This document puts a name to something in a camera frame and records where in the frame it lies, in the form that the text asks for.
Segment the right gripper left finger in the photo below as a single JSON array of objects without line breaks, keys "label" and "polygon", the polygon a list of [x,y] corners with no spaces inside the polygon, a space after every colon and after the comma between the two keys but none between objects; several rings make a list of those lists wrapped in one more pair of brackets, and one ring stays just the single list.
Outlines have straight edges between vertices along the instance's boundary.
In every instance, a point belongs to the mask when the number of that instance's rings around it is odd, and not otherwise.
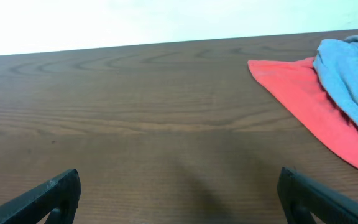
[{"label": "right gripper left finger", "polygon": [[78,171],[69,169],[0,205],[0,224],[46,223],[72,224],[81,195]]}]

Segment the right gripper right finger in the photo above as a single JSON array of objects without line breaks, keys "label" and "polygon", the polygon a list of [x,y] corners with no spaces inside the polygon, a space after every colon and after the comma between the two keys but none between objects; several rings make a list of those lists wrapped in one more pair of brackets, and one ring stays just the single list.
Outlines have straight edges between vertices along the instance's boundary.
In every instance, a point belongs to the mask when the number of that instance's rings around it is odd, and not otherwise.
[{"label": "right gripper right finger", "polygon": [[358,203],[289,168],[282,167],[277,193],[288,223],[358,223]]}]

